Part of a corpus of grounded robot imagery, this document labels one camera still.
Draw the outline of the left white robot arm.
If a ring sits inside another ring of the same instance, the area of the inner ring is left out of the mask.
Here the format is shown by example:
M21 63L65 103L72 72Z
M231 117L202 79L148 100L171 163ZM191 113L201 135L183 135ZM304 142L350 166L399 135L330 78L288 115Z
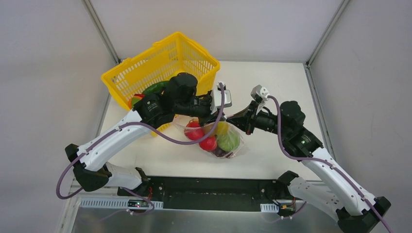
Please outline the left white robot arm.
M224 101L224 89L209 90L197 96L197 79L179 73L154 93L146 93L117 124L88 143L69 144L65 153L81 190L92 192L104 186L125 187L136 196L147 193L148 183L137 169L115 166L109 160L127 145L171 123L175 115L206 118L216 113Z

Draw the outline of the red tomato toy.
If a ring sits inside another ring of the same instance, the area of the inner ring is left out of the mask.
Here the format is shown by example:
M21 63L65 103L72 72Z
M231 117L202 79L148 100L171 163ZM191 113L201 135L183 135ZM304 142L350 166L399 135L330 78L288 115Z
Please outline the red tomato toy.
M217 140L215 136L210 136L199 143L201 149L211 152L217 148Z

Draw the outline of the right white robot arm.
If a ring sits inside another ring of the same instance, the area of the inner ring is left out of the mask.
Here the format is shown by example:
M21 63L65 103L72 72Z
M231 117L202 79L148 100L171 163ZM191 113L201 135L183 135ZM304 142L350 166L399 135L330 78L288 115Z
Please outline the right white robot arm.
M252 101L227 121L250 135L254 129L277 134L282 152L301 162L314 172L328 190L312 187L294 172L287 171L278 178L276 194L282 199L290 196L309 202L333 218L344 233L369 233L378 223L388 232L393 230L384 220L391 207L385 197L375 197L332 158L322 142L304 127L305 114L296 101L277 104L277 114L258 110Z

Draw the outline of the purple grapes toy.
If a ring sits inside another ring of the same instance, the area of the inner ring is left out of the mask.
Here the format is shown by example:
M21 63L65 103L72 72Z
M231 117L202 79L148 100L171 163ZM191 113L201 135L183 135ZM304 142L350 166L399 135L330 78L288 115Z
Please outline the purple grapes toy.
M233 155L233 152L225 151L219 147L214 149L211 153L218 158L230 158Z

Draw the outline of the yellow-green pepper toy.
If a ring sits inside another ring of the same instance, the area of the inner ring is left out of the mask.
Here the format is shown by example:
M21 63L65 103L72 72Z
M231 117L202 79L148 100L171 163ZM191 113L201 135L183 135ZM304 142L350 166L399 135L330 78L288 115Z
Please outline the yellow-green pepper toy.
M225 121L220 121L218 122L218 125L212 134L216 136L224 135L228 132L228 130L229 130L229 124Z

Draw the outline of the yellow plastic basket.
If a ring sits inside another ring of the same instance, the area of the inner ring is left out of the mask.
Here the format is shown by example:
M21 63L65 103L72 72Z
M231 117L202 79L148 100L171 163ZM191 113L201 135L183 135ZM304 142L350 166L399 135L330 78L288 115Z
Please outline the yellow plastic basket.
M101 77L112 98L125 110L130 99L150 85L187 72L198 80L197 94L212 89L220 63L196 41L175 32L153 43L134 58L127 58Z

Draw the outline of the green cabbage toy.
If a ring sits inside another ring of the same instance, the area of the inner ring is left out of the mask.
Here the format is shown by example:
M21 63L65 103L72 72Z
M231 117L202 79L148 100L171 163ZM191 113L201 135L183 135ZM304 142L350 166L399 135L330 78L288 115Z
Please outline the green cabbage toy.
M240 134L234 130L217 136L218 147L226 152L235 151L240 146Z

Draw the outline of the clear pink-dotted zip bag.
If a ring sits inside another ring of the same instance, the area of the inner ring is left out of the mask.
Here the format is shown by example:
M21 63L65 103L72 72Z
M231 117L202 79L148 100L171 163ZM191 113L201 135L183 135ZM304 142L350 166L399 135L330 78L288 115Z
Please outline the clear pink-dotted zip bag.
M205 140L197 143L197 146L203 152L219 159L232 159L245 146L240 132L226 121L220 121L213 130L214 121L201 126L197 117L178 116L172 125L190 141L209 134Z

